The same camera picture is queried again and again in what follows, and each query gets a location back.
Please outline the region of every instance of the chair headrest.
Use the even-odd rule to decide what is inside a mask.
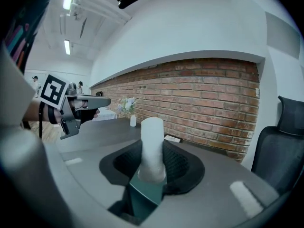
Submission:
[[[282,114],[277,125],[284,133],[304,135],[304,102],[278,97],[282,102]]]

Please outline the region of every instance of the white card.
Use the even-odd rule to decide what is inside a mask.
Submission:
[[[69,82],[54,74],[47,74],[46,81],[39,91],[39,99],[57,109],[61,108]]]
[[[172,136],[170,136],[170,135],[166,135],[165,139],[166,139],[166,140],[169,140],[169,141],[178,142],[178,143],[181,141],[180,139],[174,138],[174,137],[172,137]]]

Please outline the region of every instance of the white label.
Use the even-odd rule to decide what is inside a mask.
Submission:
[[[165,139],[166,139],[166,140],[169,140],[169,141],[178,142],[178,143],[181,141],[180,139],[174,138],[174,137],[172,137],[172,136],[170,136],[170,135],[167,135],[167,136],[165,137]]]

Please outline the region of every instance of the person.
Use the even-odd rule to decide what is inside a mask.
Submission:
[[[79,81],[79,83],[78,83],[78,88],[76,89],[78,95],[81,95],[81,94],[84,93],[83,90],[82,90],[82,86],[83,86],[83,85],[84,85],[84,84],[82,83],[82,81]]]
[[[34,97],[37,98],[38,94],[39,94],[39,83],[38,83],[38,77],[34,76],[33,77],[33,83],[32,83],[32,87],[35,90],[35,95]]]

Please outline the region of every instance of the red brick wall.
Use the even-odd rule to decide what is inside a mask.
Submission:
[[[190,59],[136,70],[103,82],[117,111],[123,97],[136,97],[135,115],[164,120],[165,132],[188,141],[227,150],[241,160],[255,129],[259,99],[256,64],[231,59]]]

